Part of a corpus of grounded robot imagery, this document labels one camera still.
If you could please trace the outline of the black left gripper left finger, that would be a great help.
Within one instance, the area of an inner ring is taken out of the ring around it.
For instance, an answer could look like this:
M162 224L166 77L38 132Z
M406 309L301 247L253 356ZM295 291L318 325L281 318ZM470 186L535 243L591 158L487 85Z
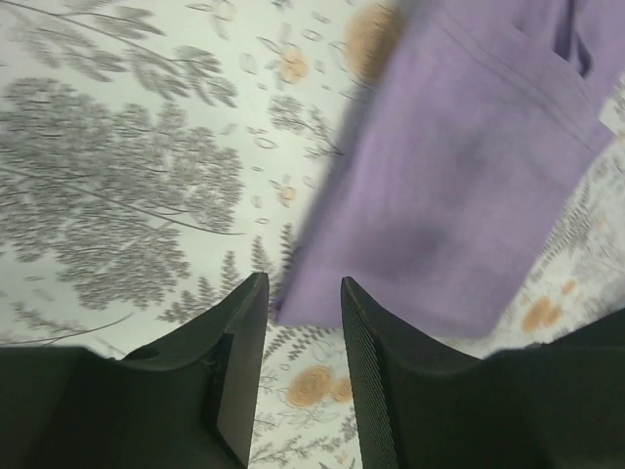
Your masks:
M5 468L244 468L270 282L115 360L83 347L1 351Z

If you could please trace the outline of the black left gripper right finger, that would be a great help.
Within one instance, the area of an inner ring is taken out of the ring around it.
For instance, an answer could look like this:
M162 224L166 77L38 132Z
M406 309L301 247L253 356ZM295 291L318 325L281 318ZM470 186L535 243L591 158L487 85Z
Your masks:
M624 315L478 359L419 331L353 279L342 320L366 468L620 468Z

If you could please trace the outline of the purple t shirt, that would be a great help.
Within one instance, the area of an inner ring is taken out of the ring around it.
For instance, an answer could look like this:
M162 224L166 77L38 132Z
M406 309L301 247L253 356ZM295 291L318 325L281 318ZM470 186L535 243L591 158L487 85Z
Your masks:
M352 277L425 332L488 334L611 141L600 114L623 70L620 1L422 3L307 224L277 322L338 327Z

